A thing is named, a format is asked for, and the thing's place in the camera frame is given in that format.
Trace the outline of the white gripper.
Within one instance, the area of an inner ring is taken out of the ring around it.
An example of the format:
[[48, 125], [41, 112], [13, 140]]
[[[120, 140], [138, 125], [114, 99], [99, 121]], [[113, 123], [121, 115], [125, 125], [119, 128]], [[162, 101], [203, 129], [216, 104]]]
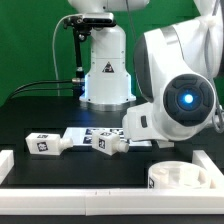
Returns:
[[174, 142], [162, 134], [153, 120], [153, 105], [151, 103], [128, 108], [122, 119], [122, 128], [127, 140], [133, 142], [155, 140], [160, 148], [174, 146]]

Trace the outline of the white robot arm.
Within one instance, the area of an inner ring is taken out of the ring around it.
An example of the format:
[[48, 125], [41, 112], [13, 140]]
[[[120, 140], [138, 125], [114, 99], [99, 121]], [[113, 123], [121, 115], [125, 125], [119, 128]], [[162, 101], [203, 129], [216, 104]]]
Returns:
[[[139, 10], [149, 1], [68, 0], [78, 11], [75, 23], [89, 25], [92, 33], [83, 106], [110, 111], [135, 100], [122, 64], [125, 33], [112, 25], [113, 13]], [[169, 147], [223, 122], [213, 82], [223, 56], [223, 2], [193, 1], [198, 17], [148, 31], [135, 45], [134, 69], [146, 102], [127, 110], [122, 121], [127, 139]]]

